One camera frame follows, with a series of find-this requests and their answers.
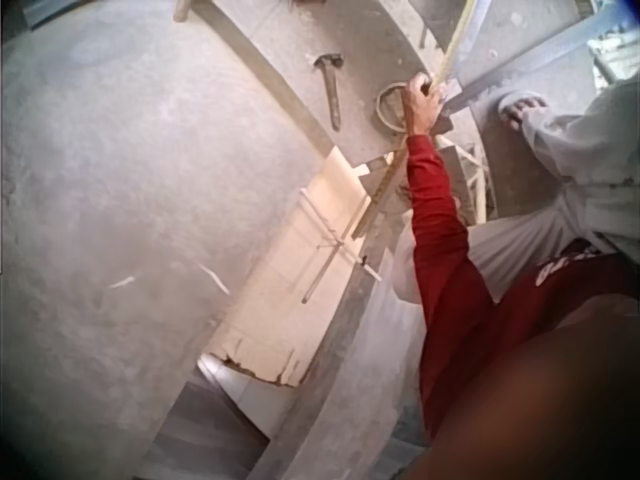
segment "white wall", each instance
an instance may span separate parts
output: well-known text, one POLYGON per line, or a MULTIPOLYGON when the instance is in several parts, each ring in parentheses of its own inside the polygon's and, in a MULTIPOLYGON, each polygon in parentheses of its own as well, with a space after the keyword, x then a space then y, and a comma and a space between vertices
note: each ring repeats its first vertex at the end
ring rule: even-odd
MULTIPOLYGON (((308 191, 339 234, 365 195, 337 148, 308 191)), ((347 243, 359 251, 362 239, 348 237, 347 243)), ((326 229, 301 197, 206 351, 262 380, 300 384, 353 270, 354 262, 339 254, 309 303, 301 303, 331 253, 330 244, 326 229)))

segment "red shirt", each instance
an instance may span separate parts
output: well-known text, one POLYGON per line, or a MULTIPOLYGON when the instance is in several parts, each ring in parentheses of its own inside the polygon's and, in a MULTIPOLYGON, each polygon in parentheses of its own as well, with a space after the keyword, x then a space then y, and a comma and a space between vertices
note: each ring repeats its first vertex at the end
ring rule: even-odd
POLYGON ((427 322, 420 389, 426 427, 435 436, 465 388, 493 361, 553 330, 593 296, 636 297, 638 272, 622 255, 602 255, 580 240, 524 274, 494 304, 469 260, 467 229, 442 160, 426 136, 407 143, 414 260, 427 322))

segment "hammer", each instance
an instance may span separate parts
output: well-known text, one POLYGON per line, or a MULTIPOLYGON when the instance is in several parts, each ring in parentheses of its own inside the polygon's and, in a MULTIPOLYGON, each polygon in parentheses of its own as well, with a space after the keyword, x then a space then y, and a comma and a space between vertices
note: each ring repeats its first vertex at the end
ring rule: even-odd
POLYGON ((339 53, 321 55, 313 64, 316 68, 322 68, 324 84, 329 99, 329 110, 331 111, 331 124, 336 132, 339 132, 342 126, 340 120, 340 102, 338 101, 338 85, 336 84, 336 68, 341 68, 342 65, 344 65, 344 57, 339 53))

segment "white pants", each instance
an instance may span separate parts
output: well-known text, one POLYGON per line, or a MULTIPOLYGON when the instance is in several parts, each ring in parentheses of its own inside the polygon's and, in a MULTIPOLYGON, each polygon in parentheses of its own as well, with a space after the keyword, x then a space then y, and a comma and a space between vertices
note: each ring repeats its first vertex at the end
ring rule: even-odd
MULTIPOLYGON (((470 259, 494 300, 576 238, 640 263, 639 91, 636 74, 603 92, 584 115, 525 111, 524 136, 562 188, 542 210, 469 229, 470 259)), ((402 300, 419 304, 414 248, 409 221, 396 248, 393 285, 402 300)))

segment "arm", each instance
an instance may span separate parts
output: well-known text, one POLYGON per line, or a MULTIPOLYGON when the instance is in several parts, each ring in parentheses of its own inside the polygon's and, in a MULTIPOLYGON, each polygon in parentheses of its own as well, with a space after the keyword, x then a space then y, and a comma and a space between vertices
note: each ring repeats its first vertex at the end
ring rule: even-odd
POLYGON ((428 424, 433 420, 429 400, 436 380, 464 338, 493 308, 484 280, 468 258, 467 230, 458 220, 449 177, 424 134, 435 123, 439 106, 438 92, 425 97, 415 82, 405 92, 414 262, 427 322, 420 376, 428 424))

